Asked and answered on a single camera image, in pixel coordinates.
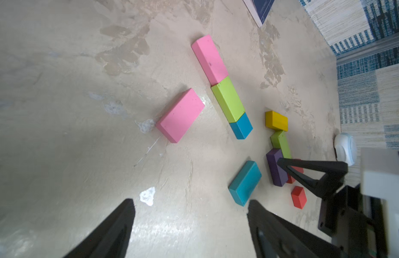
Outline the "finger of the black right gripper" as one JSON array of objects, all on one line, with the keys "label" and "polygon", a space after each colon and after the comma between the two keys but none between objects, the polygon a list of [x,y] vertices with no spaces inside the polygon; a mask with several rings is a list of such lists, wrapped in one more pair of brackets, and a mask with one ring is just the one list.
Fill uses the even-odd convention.
[{"label": "finger of the black right gripper", "polygon": [[[309,161],[280,158],[277,164],[289,172],[302,186],[315,196],[327,200],[344,184],[348,164],[340,161]],[[304,173],[292,169],[300,167]]]}]

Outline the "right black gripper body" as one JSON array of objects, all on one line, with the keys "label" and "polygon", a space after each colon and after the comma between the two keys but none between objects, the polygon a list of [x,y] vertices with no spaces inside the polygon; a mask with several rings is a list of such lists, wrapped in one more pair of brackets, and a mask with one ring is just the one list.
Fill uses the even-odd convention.
[{"label": "right black gripper body", "polygon": [[387,258],[382,201],[360,185],[345,186],[321,203],[318,228],[331,237],[343,258]]}]

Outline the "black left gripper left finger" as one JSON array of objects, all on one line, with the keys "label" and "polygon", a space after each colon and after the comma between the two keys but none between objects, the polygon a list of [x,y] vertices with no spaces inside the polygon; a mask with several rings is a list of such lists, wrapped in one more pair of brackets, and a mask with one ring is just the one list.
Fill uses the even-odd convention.
[{"label": "black left gripper left finger", "polygon": [[132,199],[125,199],[66,258],[124,258],[136,211]]}]

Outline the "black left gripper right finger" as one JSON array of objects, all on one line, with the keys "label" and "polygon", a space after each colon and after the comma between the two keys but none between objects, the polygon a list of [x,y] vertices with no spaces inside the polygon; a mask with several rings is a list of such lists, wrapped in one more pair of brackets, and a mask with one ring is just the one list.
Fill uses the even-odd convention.
[{"label": "black left gripper right finger", "polygon": [[247,214],[258,258],[340,258],[342,251],[251,200]]}]

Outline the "teal long block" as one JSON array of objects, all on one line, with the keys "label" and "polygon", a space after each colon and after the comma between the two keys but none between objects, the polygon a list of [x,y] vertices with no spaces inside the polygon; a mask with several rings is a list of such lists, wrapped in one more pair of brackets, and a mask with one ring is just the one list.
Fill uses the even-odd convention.
[{"label": "teal long block", "polygon": [[245,206],[261,177],[262,174],[255,161],[247,161],[244,164],[229,185],[229,192],[238,205]]}]

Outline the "small teal cube block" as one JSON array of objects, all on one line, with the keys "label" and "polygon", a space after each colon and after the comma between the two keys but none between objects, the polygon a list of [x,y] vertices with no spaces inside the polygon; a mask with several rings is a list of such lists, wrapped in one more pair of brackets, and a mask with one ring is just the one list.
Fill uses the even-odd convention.
[{"label": "small teal cube block", "polygon": [[237,122],[230,123],[230,126],[236,138],[239,140],[246,139],[253,130],[253,126],[246,113],[244,113]]}]

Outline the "light green long block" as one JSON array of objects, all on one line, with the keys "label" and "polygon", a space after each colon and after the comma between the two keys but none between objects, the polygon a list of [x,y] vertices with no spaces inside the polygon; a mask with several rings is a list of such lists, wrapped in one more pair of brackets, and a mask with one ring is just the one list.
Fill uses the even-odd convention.
[{"label": "light green long block", "polygon": [[211,87],[211,90],[219,103],[227,121],[236,123],[245,113],[245,108],[236,92],[229,76],[220,83]]}]

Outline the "pink long block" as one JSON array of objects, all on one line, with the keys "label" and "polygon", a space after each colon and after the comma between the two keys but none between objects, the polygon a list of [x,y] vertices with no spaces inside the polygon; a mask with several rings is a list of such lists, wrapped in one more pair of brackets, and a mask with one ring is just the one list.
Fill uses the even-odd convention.
[{"label": "pink long block", "polygon": [[217,85],[229,76],[228,70],[209,34],[194,42],[192,50],[211,86]]}]

